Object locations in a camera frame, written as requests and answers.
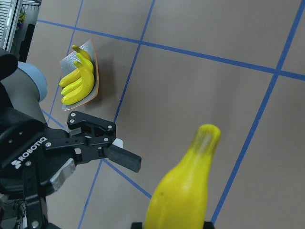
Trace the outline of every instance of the bolt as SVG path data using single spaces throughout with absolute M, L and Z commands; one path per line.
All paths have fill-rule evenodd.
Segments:
M 39 222 L 37 220 L 32 222 L 32 227 L 37 228 L 39 226 Z

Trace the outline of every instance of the container holding bananas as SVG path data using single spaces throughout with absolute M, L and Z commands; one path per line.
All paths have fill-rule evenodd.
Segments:
M 82 46 L 72 45 L 74 52 L 61 60 L 62 109 L 70 110 L 89 102 L 98 94 L 99 73 L 93 40 Z

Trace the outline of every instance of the blurry yellow banana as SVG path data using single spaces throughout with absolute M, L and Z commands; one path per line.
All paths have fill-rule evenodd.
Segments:
M 82 100 L 90 94 L 94 87 L 93 73 L 78 61 L 73 62 L 73 64 L 80 70 L 82 82 L 76 89 L 62 98 L 61 102 L 65 105 L 71 105 Z
M 67 74 L 66 76 L 64 76 L 60 80 L 59 86 L 60 87 L 65 87 L 65 86 L 71 84 L 72 82 L 78 80 L 80 77 L 81 77 L 81 73 L 80 73 L 80 70 L 77 68 L 74 71 Z
M 76 89 L 78 86 L 80 86 L 81 83 L 82 83 L 82 78 L 79 78 L 77 81 L 72 82 L 71 84 L 65 86 L 65 87 L 63 88 L 63 90 L 61 91 L 61 94 L 62 94 L 62 95 L 68 94 L 69 92 L 73 91 L 73 90 Z
M 144 229 L 202 229 L 208 177 L 221 132 L 203 125 L 180 163 L 169 171 L 148 206 Z
M 72 48 L 73 48 L 76 52 L 82 54 L 87 60 L 92 61 L 92 60 L 91 60 L 91 57 L 90 57 L 90 54 L 89 54 L 87 51 L 85 51 L 84 49 L 81 49 L 81 48 L 78 47 L 76 44 L 72 45 Z
M 86 59 L 81 53 L 77 53 L 76 56 L 80 59 L 81 64 L 88 68 L 94 74 L 94 68 L 91 61 Z

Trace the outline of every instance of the yellow object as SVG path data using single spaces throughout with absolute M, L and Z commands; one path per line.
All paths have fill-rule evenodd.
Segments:
M 73 91 L 74 89 L 78 88 L 78 86 L 80 86 L 82 83 L 82 78 L 79 78 L 77 81 L 72 82 L 71 84 L 65 86 L 63 88 L 63 90 L 61 91 L 62 95 L 66 95 L 69 92 Z
M 80 70 L 77 68 L 74 71 L 70 72 L 69 74 L 67 74 L 65 77 L 63 77 L 60 82 L 59 82 L 59 86 L 60 87 L 65 87 L 68 86 L 69 84 L 71 84 L 72 82 L 77 81 L 79 78 L 81 77 L 81 72 Z
M 90 54 L 89 54 L 87 51 L 85 51 L 84 49 L 81 49 L 81 48 L 78 47 L 76 44 L 72 45 L 72 48 L 73 48 L 76 52 L 82 54 L 87 60 L 92 61 L 92 60 L 91 60 L 91 57 L 90 57 Z
M 155 190 L 144 229 L 203 228 L 208 177 L 220 136 L 214 125 L 203 125 L 197 130 L 183 159 Z
M 77 53 L 76 56 L 80 59 L 81 64 L 88 68 L 94 74 L 94 67 L 91 61 L 86 59 L 81 53 Z
M 71 105 L 82 100 L 90 94 L 94 87 L 93 73 L 78 61 L 73 62 L 73 64 L 80 70 L 82 81 L 76 89 L 69 92 L 62 98 L 61 102 L 65 105 Z

